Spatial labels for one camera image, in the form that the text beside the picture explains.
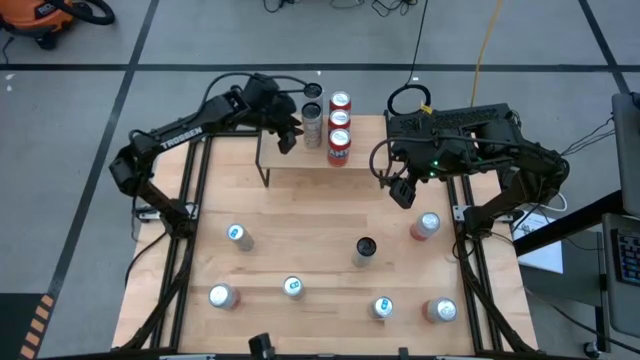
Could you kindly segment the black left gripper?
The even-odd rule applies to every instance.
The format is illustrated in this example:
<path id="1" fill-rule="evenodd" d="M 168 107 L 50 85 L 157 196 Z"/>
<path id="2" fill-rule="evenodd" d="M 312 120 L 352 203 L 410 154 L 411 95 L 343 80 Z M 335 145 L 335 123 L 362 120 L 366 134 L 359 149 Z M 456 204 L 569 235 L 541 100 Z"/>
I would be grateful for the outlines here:
<path id="1" fill-rule="evenodd" d="M 288 154 L 297 144 L 297 137 L 304 134 L 300 115 L 293 114 L 296 104 L 291 96 L 282 92 L 273 78 L 253 74 L 242 90 L 242 97 L 249 111 L 239 124 L 277 133 L 280 153 Z"/>

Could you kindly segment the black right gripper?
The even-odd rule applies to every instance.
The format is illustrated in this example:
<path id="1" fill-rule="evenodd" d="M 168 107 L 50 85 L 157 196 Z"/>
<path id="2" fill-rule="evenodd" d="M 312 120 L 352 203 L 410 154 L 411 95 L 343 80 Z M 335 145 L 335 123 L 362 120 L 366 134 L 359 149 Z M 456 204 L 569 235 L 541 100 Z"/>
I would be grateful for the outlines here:
<path id="1" fill-rule="evenodd" d="M 407 150 L 408 177 L 390 182 L 389 195 L 403 209 L 410 209 L 416 197 L 416 183 L 437 178 L 441 152 L 434 147 L 410 147 Z"/>

